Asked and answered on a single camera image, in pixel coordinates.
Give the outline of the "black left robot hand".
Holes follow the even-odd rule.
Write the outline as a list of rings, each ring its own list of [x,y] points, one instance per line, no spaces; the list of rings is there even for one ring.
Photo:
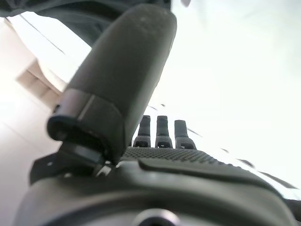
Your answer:
[[[144,115],[176,34],[166,9],[142,4],[98,39],[47,122],[60,141],[37,159],[16,226],[298,226],[278,185],[196,149],[186,124]]]

